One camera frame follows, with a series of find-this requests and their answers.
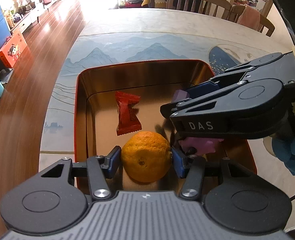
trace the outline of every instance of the orange fruit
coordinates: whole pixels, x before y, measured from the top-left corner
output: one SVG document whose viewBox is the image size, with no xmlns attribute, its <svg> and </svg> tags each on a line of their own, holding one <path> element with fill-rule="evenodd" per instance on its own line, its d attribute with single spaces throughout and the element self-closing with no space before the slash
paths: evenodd
<svg viewBox="0 0 295 240">
<path fill-rule="evenodd" d="M 156 132 L 138 132 L 123 146 L 121 160 L 132 179 L 157 181 L 171 166 L 169 142 Z"/>
</svg>

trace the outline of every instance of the wooden floor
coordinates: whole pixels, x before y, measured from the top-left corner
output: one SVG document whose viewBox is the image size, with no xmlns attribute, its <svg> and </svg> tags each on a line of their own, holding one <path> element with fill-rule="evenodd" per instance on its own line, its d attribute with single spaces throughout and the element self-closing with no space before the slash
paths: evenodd
<svg viewBox="0 0 295 240">
<path fill-rule="evenodd" d="M 38 172 L 41 134 L 54 83 L 86 24 L 80 0 L 61 0 L 24 33 L 28 47 L 0 99 L 0 199 Z M 0 216 L 0 236 L 6 227 Z"/>
</svg>

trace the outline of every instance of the ribbed gray surface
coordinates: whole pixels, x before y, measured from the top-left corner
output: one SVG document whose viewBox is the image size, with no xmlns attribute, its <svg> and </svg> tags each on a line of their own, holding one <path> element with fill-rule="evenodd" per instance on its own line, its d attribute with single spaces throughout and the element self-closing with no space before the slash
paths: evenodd
<svg viewBox="0 0 295 240">
<path fill-rule="evenodd" d="M 197 202 L 174 192 L 119 192 L 113 200 L 95 203 L 76 226 L 51 236 L 26 236 L 9 231 L 4 240 L 290 240 L 283 231 L 242 236 L 209 220 Z"/>
</svg>

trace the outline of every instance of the red candy wrapper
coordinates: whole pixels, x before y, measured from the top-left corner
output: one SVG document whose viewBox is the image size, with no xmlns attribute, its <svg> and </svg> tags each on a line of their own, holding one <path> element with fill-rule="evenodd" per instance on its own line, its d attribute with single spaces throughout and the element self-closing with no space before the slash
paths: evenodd
<svg viewBox="0 0 295 240">
<path fill-rule="evenodd" d="M 140 102 L 141 97 L 120 92 L 115 92 L 115 99 L 118 103 L 119 125 L 117 127 L 117 135 L 131 133 L 142 130 L 142 125 L 136 117 L 134 105 Z"/>
</svg>

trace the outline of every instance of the red gift box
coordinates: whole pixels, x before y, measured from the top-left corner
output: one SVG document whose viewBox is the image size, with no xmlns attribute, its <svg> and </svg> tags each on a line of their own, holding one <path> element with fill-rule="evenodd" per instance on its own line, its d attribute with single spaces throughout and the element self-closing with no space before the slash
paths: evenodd
<svg viewBox="0 0 295 240">
<path fill-rule="evenodd" d="M 0 59 L 5 66 L 12 68 L 26 46 L 22 33 L 14 32 L 12 37 L 7 37 L 6 43 L 0 49 Z"/>
</svg>

